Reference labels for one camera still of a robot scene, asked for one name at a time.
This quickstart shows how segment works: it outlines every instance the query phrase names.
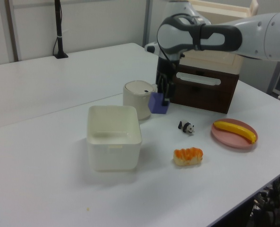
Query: black pole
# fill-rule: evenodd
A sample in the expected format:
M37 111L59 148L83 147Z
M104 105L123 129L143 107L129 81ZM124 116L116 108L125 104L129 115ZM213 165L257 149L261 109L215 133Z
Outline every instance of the black pole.
M60 7L61 7L60 0L55 0L57 42L58 42L58 54L55 54L55 57L57 59L68 58L68 55L63 51Z

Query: white container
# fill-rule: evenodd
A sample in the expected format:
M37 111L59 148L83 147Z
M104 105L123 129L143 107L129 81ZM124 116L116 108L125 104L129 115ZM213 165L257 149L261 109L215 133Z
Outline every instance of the white container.
M123 87L123 105L133 106L139 120L146 119L151 115L148 103L153 91L154 87L145 81L131 81Z
M97 171L130 170L138 163L142 136L132 106L91 106L87 145L90 167Z

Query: toy food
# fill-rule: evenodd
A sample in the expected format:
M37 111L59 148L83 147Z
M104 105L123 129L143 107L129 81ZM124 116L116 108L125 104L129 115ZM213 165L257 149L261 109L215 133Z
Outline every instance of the toy food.
M178 166L200 164L203 159L203 151L199 148L187 148L174 150L173 160Z
M256 135L249 129L246 129L240 125L222 121L214 122L213 125L218 129L222 129L243 136L250 140L252 144L256 142Z

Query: toy banana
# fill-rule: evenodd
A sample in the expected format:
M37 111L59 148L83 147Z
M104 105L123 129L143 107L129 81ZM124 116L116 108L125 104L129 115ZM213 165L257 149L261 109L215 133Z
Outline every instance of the toy banana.
M240 136L243 136L243 137L247 138L248 140L250 140L252 144L254 144L256 142L256 135L252 131L250 131L249 129L246 129L242 126L239 126L237 124L217 121L217 122L214 122L213 125L218 129L230 131L230 132L233 132Z

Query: pink plate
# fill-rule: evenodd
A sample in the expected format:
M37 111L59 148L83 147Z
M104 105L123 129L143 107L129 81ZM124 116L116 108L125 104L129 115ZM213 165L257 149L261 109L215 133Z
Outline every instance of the pink plate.
M241 121L238 121L235 119L230 119L230 118L219 119L217 121L229 122L229 123L233 123L233 124L242 126L246 129L249 129L256 135L256 141L258 140L256 131L250 125L247 125L244 122L241 122ZM240 135L237 135L235 133L229 132L229 131L217 129L213 124L211 127L211 132L215 136L215 138L217 138L220 142L222 142L223 144L226 144L230 147L249 148L253 145L253 144L251 144L251 141L247 140L246 138L244 138Z

